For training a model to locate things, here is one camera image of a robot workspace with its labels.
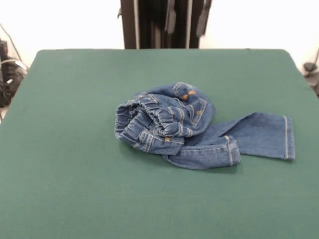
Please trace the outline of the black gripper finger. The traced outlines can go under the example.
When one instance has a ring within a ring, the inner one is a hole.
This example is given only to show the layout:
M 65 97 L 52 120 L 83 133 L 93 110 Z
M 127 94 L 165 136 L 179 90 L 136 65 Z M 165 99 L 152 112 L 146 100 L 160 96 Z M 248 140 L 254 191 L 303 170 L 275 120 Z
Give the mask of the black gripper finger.
M 205 0 L 201 15 L 198 20 L 198 35 L 205 35 L 206 33 L 209 12 L 210 12 L 210 1 Z
M 175 0 L 167 1 L 165 32 L 174 33 L 176 24 Z

